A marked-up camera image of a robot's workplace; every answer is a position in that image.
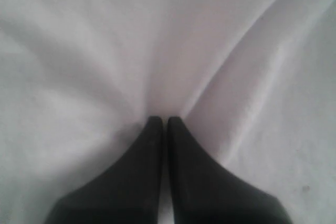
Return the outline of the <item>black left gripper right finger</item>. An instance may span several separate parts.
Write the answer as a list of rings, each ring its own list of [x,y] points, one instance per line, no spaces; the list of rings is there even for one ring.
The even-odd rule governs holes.
[[[167,122],[175,223],[288,223],[279,200],[211,158],[179,117]]]

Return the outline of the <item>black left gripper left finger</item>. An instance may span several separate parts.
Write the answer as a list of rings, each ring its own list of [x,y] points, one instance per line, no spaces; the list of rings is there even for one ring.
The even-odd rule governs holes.
[[[104,173],[62,197],[46,223],[157,223],[163,122],[151,116],[130,148]]]

